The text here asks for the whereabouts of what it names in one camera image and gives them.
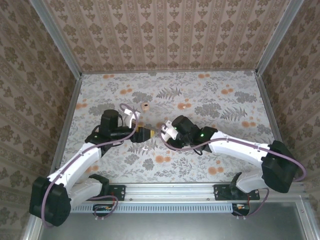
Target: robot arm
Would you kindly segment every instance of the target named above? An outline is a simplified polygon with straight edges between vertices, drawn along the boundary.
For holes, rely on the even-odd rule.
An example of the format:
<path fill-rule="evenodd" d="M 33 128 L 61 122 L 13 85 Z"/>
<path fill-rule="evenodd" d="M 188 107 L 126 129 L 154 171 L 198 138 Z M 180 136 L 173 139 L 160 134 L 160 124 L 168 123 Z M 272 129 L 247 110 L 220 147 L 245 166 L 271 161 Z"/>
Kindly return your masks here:
<path fill-rule="evenodd" d="M 127 115 L 124 121 L 127 126 L 118 126 L 120 117 L 118 111 L 105 110 L 100 125 L 85 139 L 80 150 L 68 162 L 47 178 L 38 177 L 34 181 L 29 206 L 29 212 L 32 215 L 41 217 L 45 192 L 53 182 L 54 185 L 46 198 L 44 216 L 45 220 L 54 226 L 60 226 L 67 219 L 72 208 L 92 197 L 107 195 L 105 191 L 109 180 L 97 174 L 91 175 L 82 183 L 76 184 L 76 182 L 94 162 L 99 161 L 110 148 L 117 146 L 100 144 L 121 140 L 133 132 L 135 116 L 129 109 L 124 113 Z M 139 118 L 140 112 L 136 111 L 135 114 Z M 130 140 L 133 143 L 141 143 L 149 140 L 154 134 L 154 131 L 138 126 Z"/>
<path fill-rule="evenodd" d="M 161 136 L 169 145 L 178 149 L 216 140 L 196 150 L 200 153 L 207 151 L 227 154 L 255 165 L 257 169 L 247 173 L 240 172 L 231 182 L 230 187 L 236 187 L 244 193 L 261 188 L 271 188 L 280 193 L 287 193 L 298 169 L 297 165 L 288 160 L 259 150 L 263 148 L 293 158 L 282 142 L 276 140 L 272 144 L 249 142 L 229 136 L 212 127 L 205 126 L 200 129 L 183 115 L 173 122 L 167 121 L 161 128 Z M 242 143 L 255 145 L 257 149 Z"/>

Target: gray floor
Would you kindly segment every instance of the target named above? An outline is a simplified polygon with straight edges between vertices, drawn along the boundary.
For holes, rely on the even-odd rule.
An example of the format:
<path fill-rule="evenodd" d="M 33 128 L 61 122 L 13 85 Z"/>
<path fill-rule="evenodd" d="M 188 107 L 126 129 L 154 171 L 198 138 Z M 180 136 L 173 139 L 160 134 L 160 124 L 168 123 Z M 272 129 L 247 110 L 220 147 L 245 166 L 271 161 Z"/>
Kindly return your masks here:
<path fill-rule="evenodd" d="M 41 240 L 305 240 L 295 203 L 267 203 L 246 220 L 230 213 L 72 214 Z"/>

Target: wall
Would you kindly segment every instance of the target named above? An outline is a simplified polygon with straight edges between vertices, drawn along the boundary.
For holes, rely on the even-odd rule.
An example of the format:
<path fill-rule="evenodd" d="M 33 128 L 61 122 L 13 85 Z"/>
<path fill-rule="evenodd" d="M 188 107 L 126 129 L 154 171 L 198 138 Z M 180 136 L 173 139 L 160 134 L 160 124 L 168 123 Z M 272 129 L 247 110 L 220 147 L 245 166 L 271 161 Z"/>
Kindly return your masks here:
<path fill-rule="evenodd" d="M 262 75 L 282 139 L 307 168 L 320 220 L 320 1 L 305 0 Z"/>
<path fill-rule="evenodd" d="M 45 0 L 83 72 L 254 69 L 289 0 Z"/>
<path fill-rule="evenodd" d="M 74 84 L 30 3 L 0 1 L 0 239 L 26 226 L 32 182 L 49 173 Z"/>

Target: floral wallpaper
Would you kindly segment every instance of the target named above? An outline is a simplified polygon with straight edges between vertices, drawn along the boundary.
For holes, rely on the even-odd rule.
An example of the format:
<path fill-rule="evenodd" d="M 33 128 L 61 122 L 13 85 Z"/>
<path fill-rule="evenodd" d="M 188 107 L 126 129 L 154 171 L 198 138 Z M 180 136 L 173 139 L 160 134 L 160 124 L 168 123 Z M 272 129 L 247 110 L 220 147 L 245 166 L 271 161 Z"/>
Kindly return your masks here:
<path fill-rule="evenodd" d="M 75 78 L 27 0 L 0 1 L 0 239 L 20 239 L 47 176 Z"/>
<path fill-rule="evenodd" d="M 100 124 L 104 110 L 122 114 L 120 103 L 140 110 L 139 124 L 153 130 L 185 115 L 199 127 L 214 127 L 248 141 L 274 140 L 254 71 L 88 74 L 82 81 L 62 164 Z M 143 102 L 150 105 L 145 113 Z M 111 148 L 83 177 L 98 173 L 113 183 L 217 182 L 254 168 L 224 154 L 172 151 L 154 136 Z"/>
<path fill-rule="evenodd" d="M 84 73 L 254 69 L 289 0 L 44 0 Z"/>
<path fill-rule="evenodd" d="M 320 223 L 320 1 L 304 1 L 262 78 Z"/>

